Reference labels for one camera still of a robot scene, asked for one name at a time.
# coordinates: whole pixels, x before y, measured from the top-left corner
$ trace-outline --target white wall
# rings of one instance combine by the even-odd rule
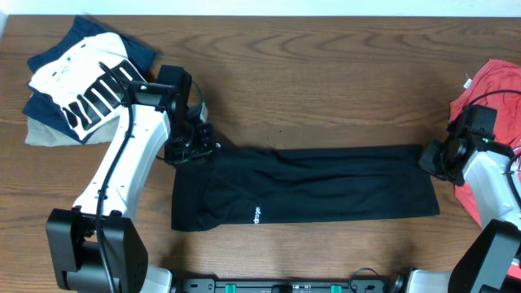
[[[6,26],[7,15],[0,11],[0,41],[2,40],[3,28]]]
[[[7,14],[521,16],[520,0],[0,0]]]

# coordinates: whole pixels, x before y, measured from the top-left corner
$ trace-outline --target green connector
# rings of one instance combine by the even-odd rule
[[[237,285],[227,284],[225,286],[225,293],[236,293],[236,292],[237,292]]]
[[[342,293],[342,286],[332,285],[331,293]]]

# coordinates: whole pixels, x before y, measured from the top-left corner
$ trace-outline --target folded shirt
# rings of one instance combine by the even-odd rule
[[[92,22],[84,17],[77,16],[74,20],[73,26],[67,35],[63,38],[63,40],[45,53],[36,55],[29,59],[28,66],[33,72],[36,72],[38,69],[42,68],[48,63],[59,60],[64,53],[73,48],[78,42],[84,40],[84,38],[98,36],[108,32],[110,31],[102,25],[96,24],[95,22]],[[117,36],[123,44],[127,60],[134,66],[134,68],[138,70],[138,74],[141,76],[141,74],[147,72],[155,58],[155,52],[130,37],[123,35]],[[81,125],[82,122],[86,122],[87,127],[89,127],[89,124],[92,123],[93,119],[97,120],[95,116],[93,116],[92,119],[89,118],[88,113],[82,111],[82,108],[79,110],[76,108],[76,106],[73,106],[73,108],[75,111],[81,113],[80,116],[76,116],[78,125]],[[63,107],[61,107],[58,103],[55,103],[49,94],[41,93],[39,91],[33,93],[22,112],[32,119],[40,122],[41,124],[49,126],[49,129],[45,129],[43,127],[34,128],[33,126],[35,123],[28,123],[29,131],[26,141],[29,141],[33,145],[58,146],[71,144],[70,140],[62,140],[61,138],[63,136],[57,134],[56,131],[65,134],[79,143],[87,143],[90,136],[94,132],[93,130],[87,131],[87,134],[83,137],[83,139],[81,139],[77,132],[74,131],[71,125],[68,123],[66,117],[67,114],[63,110]],[[91,109],[90,114],[92,115],[93,112],[97,113],[94,109]],[[109,142],[112,140],[112,136],[109,136],[109,134],[113,132],[110,129],[108,129],[108,131],[104,131],[103,133],[105,134],[98,136],[92,142]],[[53,138],[46,138],[46,135],[53,135],[55,139],[53,140]]]
[[[115,33],[86,37],[56,61],[36,71],[28,86],[57,104],[79,139],[116,117],[123,96],[117,82],[105,73],[105,63],[121,81],[145,81],[127,60],[123,42]]]

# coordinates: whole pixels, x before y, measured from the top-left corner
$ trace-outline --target folded black pants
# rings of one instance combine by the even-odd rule
[[[172,229],[440,214],[420,146],[266,151],[223,146],[177,168]]]

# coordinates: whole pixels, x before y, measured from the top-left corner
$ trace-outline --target red cloth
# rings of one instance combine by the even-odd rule
[[[455,120],[470,101],[481,94],[494,90],[521,90],[521,67],[501,60],[489,60],[475,75],[471,86],[455,101],[450,103],[450,120]],[[496,141],[510,145],[513,149],[521,147],[521,96],[519,94],[493,94],[482,98],[475,104],[497,110],[494,134]],[[454,194],[481,225],[478,207],[471,188],[455,186]],[[511,266],[509,275],[521,278],[521,269]]]

